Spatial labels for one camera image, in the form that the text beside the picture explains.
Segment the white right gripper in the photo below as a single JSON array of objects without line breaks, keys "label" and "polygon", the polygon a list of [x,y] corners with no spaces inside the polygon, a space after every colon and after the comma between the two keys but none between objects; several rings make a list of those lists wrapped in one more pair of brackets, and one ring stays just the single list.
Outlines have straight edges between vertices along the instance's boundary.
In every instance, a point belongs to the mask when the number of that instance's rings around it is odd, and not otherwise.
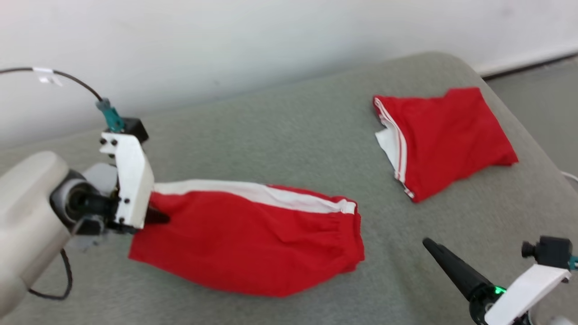
[{"label": "white right gripper", "polygon": [[469,301],[471,319],[477,325],[530,325],[530,310],[558,284],[571,278],[568,269],[535,264],[508,288],[494,285],[485,276],[431,238],[422,244]]}]

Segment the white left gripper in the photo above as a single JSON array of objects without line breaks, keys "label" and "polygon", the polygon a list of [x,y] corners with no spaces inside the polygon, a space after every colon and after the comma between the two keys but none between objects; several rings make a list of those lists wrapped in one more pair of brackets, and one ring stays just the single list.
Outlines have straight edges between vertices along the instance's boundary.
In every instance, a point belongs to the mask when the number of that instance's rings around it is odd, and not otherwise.
[{"label": "white left gripper", "polygon": [[135,136],[103,132],[100,152],[113,154],[117,167],[118,197],[116,222],[141,230],[144,225],[168,224],[171,217],[149,205],[154,175],[142,146]]}]

